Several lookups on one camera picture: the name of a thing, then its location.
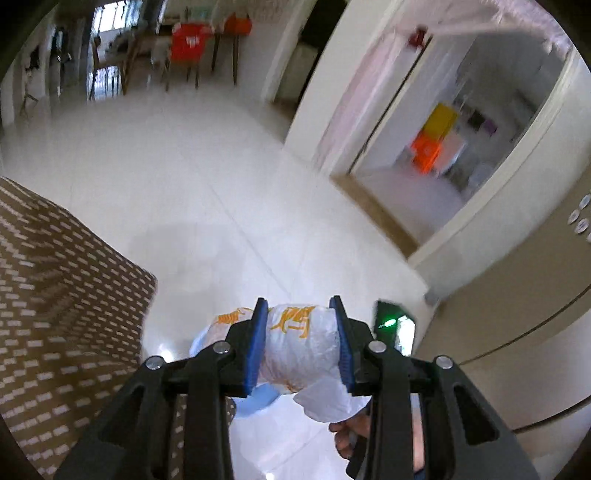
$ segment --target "metal rivet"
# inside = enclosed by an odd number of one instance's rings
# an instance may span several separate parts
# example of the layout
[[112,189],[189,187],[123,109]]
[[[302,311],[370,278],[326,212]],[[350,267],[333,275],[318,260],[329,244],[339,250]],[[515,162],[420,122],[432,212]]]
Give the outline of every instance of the metal rivet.
[[453,367],[453,360],[445,355],[438,356],[435,359],[435,363],[438,367],[443,368],[444,370],[449,370]]
[[165,363],[166,361],[164,360],[164,358],[158,355],[154,355],[146,360],[146,367],[148,367],[150,370],[157,370],[161,368]]
[[372,340],[369,343],[368,347],[373,353],[384,353],[387,348],[386,344],[383,342],[380,342],[379,340]]
[[220,355],[223,353],[228,353],[230,348],[232,347],[228,342],[216,342],[213,344],[213,351],[219,353]]

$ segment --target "blue object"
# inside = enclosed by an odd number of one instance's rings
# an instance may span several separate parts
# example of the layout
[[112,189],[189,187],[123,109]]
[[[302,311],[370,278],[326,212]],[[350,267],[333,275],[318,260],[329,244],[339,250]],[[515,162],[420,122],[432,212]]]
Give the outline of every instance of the blue object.
[[244,388],[246,394],[250,395],[256,387],[258,380],[258,371],[261,367],[262,356],[265,351],[265,335],[267,333],[267,315],[269,313],[269,304],[265,299],[256,301],[255,311],[252,312],[251,328],[252,342],[248,346],[246,354],[246,364],[244,373]]
[[355,384],[355,375],[353,372],[353,353],[351,352],[351,346],[345,335],[343,327],[343,316],[346,315],[343,304],[338,297],[332,297],[329,302],[329,307],[335,311],[336,324],[339,330],[339,372],[340,379],[343,385],[350,391]]
[[[189,349],[190,356],[196,356],[203,349],[203,341],[205,340],[205,336],[207,335],[208,330],[209,327],[203,329],[203,331],[195,337],[195,340],[193,340],[191,348]],[[279,392],[271,384],[265,383],[259,385],[258,387],[254,387],[249,397],[233,398],[234,402],[236,402],[236,417],[239,419],[250,417],[256,412],[265,410],[265,408],[270,407],[279,397]]]

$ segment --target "red chair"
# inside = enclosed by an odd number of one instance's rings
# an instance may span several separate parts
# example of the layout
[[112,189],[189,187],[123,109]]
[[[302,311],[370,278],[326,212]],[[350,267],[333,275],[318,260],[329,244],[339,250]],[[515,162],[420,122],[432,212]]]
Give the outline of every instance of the red chair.
[[170,66],[172,63],[187,66],[187,81],[191,67],[195,68],[195,88],[199,87],[199,61],[205,50],[207,40],[213,36],[213,30],[206,24],[177,24],[173,28],[173,43],[170,55],[164,65],[166,91],[170,85]]

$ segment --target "blue gripper pad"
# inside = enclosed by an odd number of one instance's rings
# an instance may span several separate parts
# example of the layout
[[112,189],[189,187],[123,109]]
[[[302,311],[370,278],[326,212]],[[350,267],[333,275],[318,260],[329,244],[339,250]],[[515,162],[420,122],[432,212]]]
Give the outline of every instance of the blue gripper pad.
[[258,380],[258,372],[265,352],[265,335],[267,334],[267,316],[269,304],[263,298],[256,301],[251,319],[251,342],[244,360],[244,389],[247,395],[252,393]]
[[355,386],[355,374],[353,366],[353,352],[349,343],[347,335],[348,321],[345,308],[339,296],[334,296],[330,299],[329,307],[335,311],[336,324],[339,330],[340,343],[340,357],[339,357],[339,371],[340,379],[343,385],[351,392]]

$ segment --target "window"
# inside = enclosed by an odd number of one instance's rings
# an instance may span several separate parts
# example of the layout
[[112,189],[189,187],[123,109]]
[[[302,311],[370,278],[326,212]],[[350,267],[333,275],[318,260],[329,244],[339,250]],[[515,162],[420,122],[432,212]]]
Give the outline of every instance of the window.
[[99,7],[95,10],[92,30],[100,33],[137,25],[141,8],[142,0],[126,0]]

